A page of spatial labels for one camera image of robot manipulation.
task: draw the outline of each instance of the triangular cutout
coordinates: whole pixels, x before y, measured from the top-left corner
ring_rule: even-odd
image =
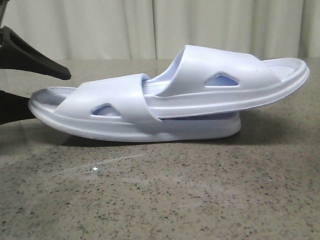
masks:
[[[206,81],[206,86],[237,86],[238,82],[225,75],[212,76]]]
[[[106,117],[120,117],[120,113],[110,104],[105,104],[96,108],[93,115],[106,116]]]

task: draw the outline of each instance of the sandal upper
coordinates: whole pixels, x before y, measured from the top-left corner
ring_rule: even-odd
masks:
[[[69,118],[103,121],[106,116],[93,113],[98,108],[110,106],[120,113],[119,117],[107,117],[111,122],[145,124],[160,121],[150,112],[143,96],[141,84],[146,79],[149,77],[142,73],[85,82],[56,108],[55,113]]]
[[[173,61],[178,67],[167,85],[157,96],[245,91],[268,88],[281,80],[262,61],[251,54],[225,51],[202,46],[186,45]],[[210,85],[206,83],[218,76],[227,76],[236,85]]]

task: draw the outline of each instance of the granite countertop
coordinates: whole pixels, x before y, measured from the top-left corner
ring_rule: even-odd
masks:
[[[0,125],[0,239],[320,239],[320,58],[306,61],[297,92],[242,111],[241,131],[225,139],[136,144],[37,119]],[[1,70],[0,89],[29,97],[154,77],[170,62],[63,60],[71,80]]]

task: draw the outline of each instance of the white slide sandal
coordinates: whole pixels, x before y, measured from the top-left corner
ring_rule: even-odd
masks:
[[[241,128],[239,110],[298,89],[309,69],[296,58],[260,61],[246,53],[187,45],[169,68],[35,92],[29,108],[49,126],[119,142],[215,139]]]

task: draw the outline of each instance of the curtain fold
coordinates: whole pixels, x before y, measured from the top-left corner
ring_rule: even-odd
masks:
[[[10,0],[3,24],[52,59],[172,59],[186,44],[320,57],[319,0]]]

